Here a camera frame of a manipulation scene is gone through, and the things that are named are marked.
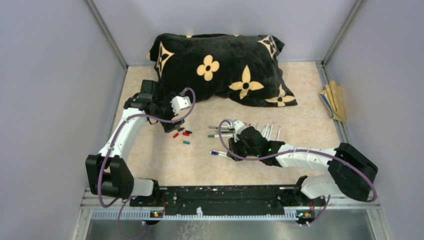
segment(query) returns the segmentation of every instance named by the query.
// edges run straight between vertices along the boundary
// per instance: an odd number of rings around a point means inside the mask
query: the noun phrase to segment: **floor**
[[[160,124],[142,128],[128,158],[132,174],[158,180],[161,186],[294,184],[301,176],[319,175],[304,168],[266,166],[259,161],[235,162],[209,154],[211,150],[224,150],[218,138],[207,137],[208,126],[217,126],[223,119],[237,119],[253,126],[258,123],[259,129],[273,122],[271,139],[276,138],[281,126],[279,140],[297,147],[339,145],[334,122],[318,97],[322,83],[315,62],[280,62],[279,67],[286,85],[296,96],[297,106],[249,107],[220,97],[199,102],[183,125],[193,132],[191,136],[173,138],[173,133],[164,133]],[[152,66],[129,67],[116,119],[121,118],[124,102],[140,90],[143,79],[158,79]]]

